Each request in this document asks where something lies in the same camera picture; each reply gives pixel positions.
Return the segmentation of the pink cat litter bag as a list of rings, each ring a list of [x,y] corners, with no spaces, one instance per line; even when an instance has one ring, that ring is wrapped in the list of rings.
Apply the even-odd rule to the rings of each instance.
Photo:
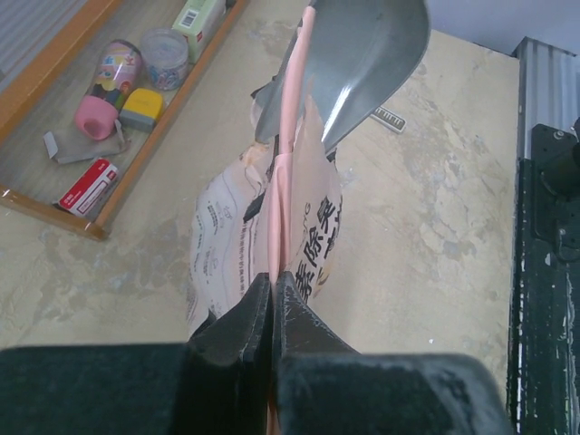
[[[253,95],[256,138],[199,194],[187,295],[180,434],[272,434],[277,281],[301,307],[328,276],[342,193],[306,70],[307,6],[278,75]]]

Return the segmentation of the silver metal scoop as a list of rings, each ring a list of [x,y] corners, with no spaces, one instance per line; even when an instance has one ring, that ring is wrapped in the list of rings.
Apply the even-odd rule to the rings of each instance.
[[[304,77],[324,125],[328,153],[411,76],[427,50],[423,0],[312,1]]]

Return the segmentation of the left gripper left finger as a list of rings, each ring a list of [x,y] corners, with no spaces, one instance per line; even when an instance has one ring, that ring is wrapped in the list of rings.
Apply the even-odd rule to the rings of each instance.
[[[16,347],[1,353],[4,434],[263,434],[273,306],[258,275],[184,343]]]

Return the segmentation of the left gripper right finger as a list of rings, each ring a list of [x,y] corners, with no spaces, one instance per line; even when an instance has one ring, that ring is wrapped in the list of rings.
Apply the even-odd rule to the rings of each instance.
[[[275,288],[273,363],[283,434],[511,434],[493,377],[456,353],[361,354],[300,296]]]

